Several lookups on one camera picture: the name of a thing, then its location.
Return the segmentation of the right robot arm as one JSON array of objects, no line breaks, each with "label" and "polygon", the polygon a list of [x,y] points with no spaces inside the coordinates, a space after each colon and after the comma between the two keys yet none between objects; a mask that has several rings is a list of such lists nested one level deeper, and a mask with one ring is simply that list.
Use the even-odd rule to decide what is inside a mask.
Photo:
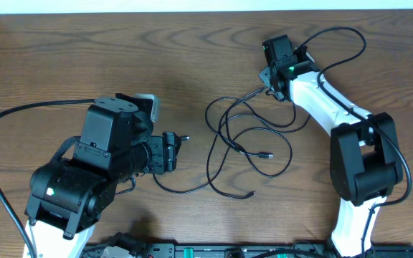
[{"label": "right robot arm", "polygon": [[330,137],[330,177],[341,198],[330,236],[337,257],[360,257],[372,250],[377,211],[402,182],[394,120],[358,107],[325,78],[305,46],[294,48],[289,37],[262,43],[267,61],[260,73],[279,102],[304,109]]}]

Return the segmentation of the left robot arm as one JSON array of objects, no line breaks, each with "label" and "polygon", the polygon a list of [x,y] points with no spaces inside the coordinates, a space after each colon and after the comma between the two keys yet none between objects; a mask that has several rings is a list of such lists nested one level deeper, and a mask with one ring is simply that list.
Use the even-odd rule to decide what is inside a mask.
[{"label": "left robot arm", "polygon": [[25,257],[78,257],[119,183],[176,168],[184,136],[153,134],[160,100],[151,94],[99,97],[79,136],[64,141],[29,183]]}]

